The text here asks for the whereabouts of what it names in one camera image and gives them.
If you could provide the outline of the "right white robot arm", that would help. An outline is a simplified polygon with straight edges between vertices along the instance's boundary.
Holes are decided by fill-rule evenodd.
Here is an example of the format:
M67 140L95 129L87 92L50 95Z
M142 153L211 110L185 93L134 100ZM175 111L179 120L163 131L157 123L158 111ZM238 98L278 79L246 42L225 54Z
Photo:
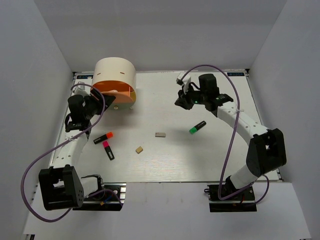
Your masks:
M258 178L287 163L284 134L278 128L270 129L259 124L241 111L229 95L220 93L212 73L202 74L198 80L199 86L196 86L190 75L180 73L176 83L181 90L174 104L185 110L203 105L216 118L232 127L233 138L239 134L247 143L244 166L227 178L222 177L218 185L219 200L236 200Z

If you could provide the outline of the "cream round drawer cabinet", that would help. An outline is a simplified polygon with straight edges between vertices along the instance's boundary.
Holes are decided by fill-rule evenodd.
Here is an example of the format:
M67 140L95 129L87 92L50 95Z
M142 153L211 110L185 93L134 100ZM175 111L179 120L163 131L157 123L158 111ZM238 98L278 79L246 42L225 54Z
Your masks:
M92 85L101 81L121 81L136 91L136 69L124 58L107 57L99 60L94 69Z

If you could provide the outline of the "grey eraser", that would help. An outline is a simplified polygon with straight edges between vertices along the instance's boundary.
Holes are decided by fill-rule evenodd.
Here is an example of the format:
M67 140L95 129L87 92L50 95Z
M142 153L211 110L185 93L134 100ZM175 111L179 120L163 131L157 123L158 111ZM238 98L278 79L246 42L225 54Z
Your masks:
M166 133L165 132L156 132L155 133L155 137L156 138L165 138L166 137Z

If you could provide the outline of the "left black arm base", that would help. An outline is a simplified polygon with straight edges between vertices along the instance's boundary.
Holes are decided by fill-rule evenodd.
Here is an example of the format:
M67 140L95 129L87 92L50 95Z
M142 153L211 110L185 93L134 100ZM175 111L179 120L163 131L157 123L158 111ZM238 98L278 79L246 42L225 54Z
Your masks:
M95 196L87 197L81 207L73 211L112 212L120 211L125 203L126 183L105 183L104 191Z

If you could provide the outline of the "pink highlighter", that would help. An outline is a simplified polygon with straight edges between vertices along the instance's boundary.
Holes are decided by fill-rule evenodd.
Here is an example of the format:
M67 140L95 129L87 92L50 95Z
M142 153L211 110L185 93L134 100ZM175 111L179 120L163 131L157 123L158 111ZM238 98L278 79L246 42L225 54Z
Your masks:
M107 141L107 140L103 141L103 142L102 142L102 145L103 145L103 148L104 148L104 150L105 150L105 152L106 152L109 160L110 160L110 161L114 160L114 159L115 159L115 156L114 156L114 154L113 154L113 152L112 152L112 150L111 150L111 147L110 147L108 141Z

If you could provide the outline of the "pink top drawer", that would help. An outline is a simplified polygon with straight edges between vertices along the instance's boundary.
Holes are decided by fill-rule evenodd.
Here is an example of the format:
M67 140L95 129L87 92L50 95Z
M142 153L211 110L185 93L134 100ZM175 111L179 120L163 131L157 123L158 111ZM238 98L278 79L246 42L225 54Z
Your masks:
M102 94L113 95L116 97L115 103L131 103L130 92L135 91L129 84L117 80L99 81L93 84ZM117 90L117 93L108 93L108 91Z

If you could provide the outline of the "yellow drawer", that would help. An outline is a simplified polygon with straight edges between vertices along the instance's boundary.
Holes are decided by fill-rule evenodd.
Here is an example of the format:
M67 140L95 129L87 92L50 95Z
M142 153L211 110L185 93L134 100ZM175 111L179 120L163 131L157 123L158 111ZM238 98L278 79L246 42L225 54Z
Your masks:
M135 91L131 91L131 92L130 92L130 97L131 97L131 99L132 99L132 102L135 103L135 102L136 102L136 99L137 99L136 92L135 92Z

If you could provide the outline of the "grey bottom drawer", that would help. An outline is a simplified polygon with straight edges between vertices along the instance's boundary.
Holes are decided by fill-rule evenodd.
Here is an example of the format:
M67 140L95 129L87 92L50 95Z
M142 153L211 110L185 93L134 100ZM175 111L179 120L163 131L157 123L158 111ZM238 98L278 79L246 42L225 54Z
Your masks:
M109 107L108 111L122 111L130 110L133 108L135 102L113 102Z

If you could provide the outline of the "orange highlighter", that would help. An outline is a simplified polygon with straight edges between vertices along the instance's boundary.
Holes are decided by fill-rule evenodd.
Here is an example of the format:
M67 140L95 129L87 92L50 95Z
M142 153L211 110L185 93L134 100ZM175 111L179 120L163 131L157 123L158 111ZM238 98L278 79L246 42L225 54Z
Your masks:
M114 134L113 134L112 132L107 132L107 133L99 136L98 138L94 139L94 140L93 140L93 143L94 143L95 145L97 145L98 143L101 143L101 142L103 142L103 141L106 141L106 140L112 138L113 136L114 136Z

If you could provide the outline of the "green highlighter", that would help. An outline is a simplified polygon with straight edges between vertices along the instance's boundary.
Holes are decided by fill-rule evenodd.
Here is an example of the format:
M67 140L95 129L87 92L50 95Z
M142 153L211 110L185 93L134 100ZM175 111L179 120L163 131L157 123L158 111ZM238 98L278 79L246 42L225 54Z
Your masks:
M206 125L206 121L201 121L199 122L198 124L196 124L195 126L193 126L190 130L189 130L189 133L191 135L193 135L194 133L198 132L201 128L203 128L205 125Z

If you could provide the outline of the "pink grey correction tape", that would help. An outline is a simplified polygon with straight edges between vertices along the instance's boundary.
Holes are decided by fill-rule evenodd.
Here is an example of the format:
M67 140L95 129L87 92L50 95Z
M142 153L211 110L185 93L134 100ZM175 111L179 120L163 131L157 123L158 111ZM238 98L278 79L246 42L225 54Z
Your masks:
M114 89L114 90L108 91L108 93L113 93L114 94L114 93L118 93L118 91Z

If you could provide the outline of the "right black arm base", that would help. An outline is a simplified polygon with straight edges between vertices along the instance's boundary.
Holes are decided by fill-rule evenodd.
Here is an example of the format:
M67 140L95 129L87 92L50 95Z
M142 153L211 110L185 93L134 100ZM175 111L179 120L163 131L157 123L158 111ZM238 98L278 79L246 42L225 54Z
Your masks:
M204 193L208 196L211 213L248 213L257 211L256 198L252 186L227 200L218 198L218 186L218 184L211 184L204 189Z

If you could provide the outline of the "tan small eraser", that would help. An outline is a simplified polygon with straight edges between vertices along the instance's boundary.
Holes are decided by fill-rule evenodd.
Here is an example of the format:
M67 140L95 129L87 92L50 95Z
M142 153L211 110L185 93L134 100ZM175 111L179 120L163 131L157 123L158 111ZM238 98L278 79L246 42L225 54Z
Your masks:
M139 146L135 151L137 154L140 154L143 151L143 148Z

